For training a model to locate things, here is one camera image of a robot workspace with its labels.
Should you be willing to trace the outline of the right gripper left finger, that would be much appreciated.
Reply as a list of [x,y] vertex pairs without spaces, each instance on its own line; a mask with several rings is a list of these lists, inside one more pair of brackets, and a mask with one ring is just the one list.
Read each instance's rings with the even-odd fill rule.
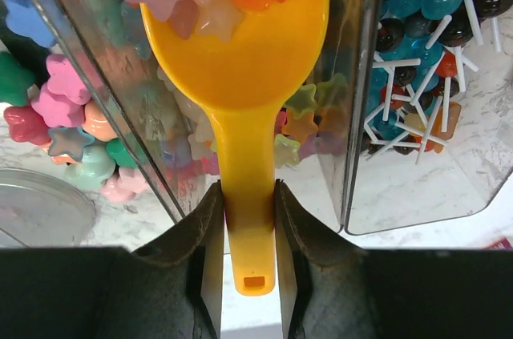
[[224,201],[219,184],[166,232],[115,247],[1,252],[4,338],[218,338]]

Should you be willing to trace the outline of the yellow plastic scoop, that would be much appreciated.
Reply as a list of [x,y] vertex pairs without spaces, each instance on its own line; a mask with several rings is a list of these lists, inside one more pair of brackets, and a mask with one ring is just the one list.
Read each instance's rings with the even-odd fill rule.
[[211,122],[236,290],[268,294],[276,267],[275,119],[321,53],[329,0],[273,4],[250,14],[226,43],[179,38],[147,7],[141,13],[164,73]]

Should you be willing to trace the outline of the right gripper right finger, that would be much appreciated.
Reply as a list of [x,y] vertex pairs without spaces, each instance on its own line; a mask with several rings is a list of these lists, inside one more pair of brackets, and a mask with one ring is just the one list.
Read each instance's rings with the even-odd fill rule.
[[274,190],[285,338],[509,338],[506,250],[364,249]]

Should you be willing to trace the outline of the clear four-compartment candy box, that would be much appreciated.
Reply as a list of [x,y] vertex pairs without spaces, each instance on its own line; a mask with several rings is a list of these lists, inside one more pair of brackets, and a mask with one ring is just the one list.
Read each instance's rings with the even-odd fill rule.
[[438,42],[419,0],[1,0],[11,138],[166,226],[220,183],[228,234],[269,231],[274,184],[336,232],[489,232],[512,192],[511,12],[469,1]]

